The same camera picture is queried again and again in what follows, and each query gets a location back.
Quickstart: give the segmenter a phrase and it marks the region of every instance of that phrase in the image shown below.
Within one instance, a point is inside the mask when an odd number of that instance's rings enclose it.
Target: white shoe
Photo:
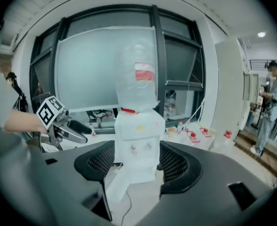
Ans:
[[[261,153],[258,153],[257,152],[257,150],[256,150],[256,147],[255,146],[253,146],[253,147],[251,147],[251,152],[254,154],[254,155],[256,155],[256,156],[261,156]]]

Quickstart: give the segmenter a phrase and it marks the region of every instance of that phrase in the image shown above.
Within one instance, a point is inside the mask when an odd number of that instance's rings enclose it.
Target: window frame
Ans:
[[[117,4],[117,5],[108,5],[108,6],[101,6],[96,8],[87,9],[85,11],[81,11],[79,13],[76,13],[74,15],[71,15],[69,17],[63,17],[58,23],[50,27],[48,30],[46,30],[44,33],[42,33],[40,36],[36,37],[36,40],[34,42],[34,47],[32,51],[32,57],[31,57],[31,68],[33,65],[35,65],[37,62],[40,61],[43,57],[50,54],[50,65],[49,65],[49,86],[50,86],[50,92],[44,93],[39,96],[33,97],[32,95],[32,82],[31,82],[31,73],[30,73],[30,92],[31,92],[31,101],[33,106],[33,111],[35,112],[35,103],[41,102],[41,100],[45,99],[47,96],[55,95],[55,59],[56,59],[56,51],[57,51],[57,45],[60,40],[63,40],[67,36],[67,32],[69,30],[70,24],[73,21],[77,21],[83,18],[86,18],[88,16],[94,16],[101,13],[108,13],[108,12],[117,12],[117,11],[134,11],[134,12],[147,12],[149,13],[150,17],[150,26],[155,27],[155,37],[156,37],[156,46],[157,46],[157,99],[159,101],[158,106],[155,108],[155,110],[163,116],[164,112],[164,102],[165,102],[165,92],[166,90],[193,90],[195,91],[194,94],[194,101],[193,101],[193,110],[195,111],[200,103],[203,100],[204,94],[205,94],[205,62],[204,62],[204,50],[203,45],[201,41],[200,32],[197,27],[197,23],[195,21],[190,21],[178,14],[175,14],[173,12],[170,12],[165,9],[158,8],[156,5],[152,6],[146,6],[146,5],[135,5],[135,4]],[[161,21],[160,21],[160,15],[163,15],[165,17],[169,17],[171,19],[180,21],[182,23],[185,23],[188,26],[190,37],[182,36],[170,31],[162,30]],[[43,39],[48,36],[50,33],[55,32],[55,37],[53,44],[51,48],[48,48],[45,51],[41,51],[41,46]],[[176,41],[180,41],[181,43],[188,44],[190,46],[194,46],[197,49],[199,49],[201,54],[201,67],[202,67],[202,81],[201,83],[198,82],[190,82],[190,81],[168,81],[167,80],[167,62],[166,62],[166,47],[165,47],[165,37],[172,38]],[[196,61],[196,55],[198,51],[195,54],[192,68],[189,74],[189,80],[192,75],[195,61]],[[167,121],[167,125],[177,125],[179,120],[170,120]],[[114,130],[104,128],[104,131],[107,131],[107,133],[112,133]]]

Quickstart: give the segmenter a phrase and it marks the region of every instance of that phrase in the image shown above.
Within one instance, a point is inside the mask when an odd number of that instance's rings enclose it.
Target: ceiling light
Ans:
[[[263,38],[265,35],[266,35],[265,32],[259,32],[259,33],[258,33],[258,37],[260,37],[260,38]]]

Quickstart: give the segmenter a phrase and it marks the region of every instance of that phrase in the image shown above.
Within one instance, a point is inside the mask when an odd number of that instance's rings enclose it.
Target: gray jeans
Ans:
[[[266,142],[269,138],[269,134],[271,129],[273,128],[275,122],[271,121],[269,118],[267,117],[263,117],[259,131],[258,131],[258,139],[257,139],[257,143],[256,143],[256,150],[257,151],[263,151]]]

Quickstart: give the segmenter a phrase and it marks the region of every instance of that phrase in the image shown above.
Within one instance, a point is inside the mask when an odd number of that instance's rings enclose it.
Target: wooden step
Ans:
[[[251,133],[248,133],[247,131],[240,131],[238,136],[245,140],[247,143],[251,145],[255,145],[257,141],[257,137],[254,136]],[[266,143],[266,146],[264,148],[264,152],[269,155],[270,157],[274,158],[274,160],[277,161],[277,148],[269,143]]]
[[[245,152],[247,155],[252,157],[258,163],[260,163],[263,167],[265,167],[268,171],[270,171],[275,177],[277,177],[277,160],[274,157],[271,157],[269,153],[264,151],[261,157],[254,155],[250,148],[252,144],[248,143],[241,137],[237,137],[235,140],[235,146]]]

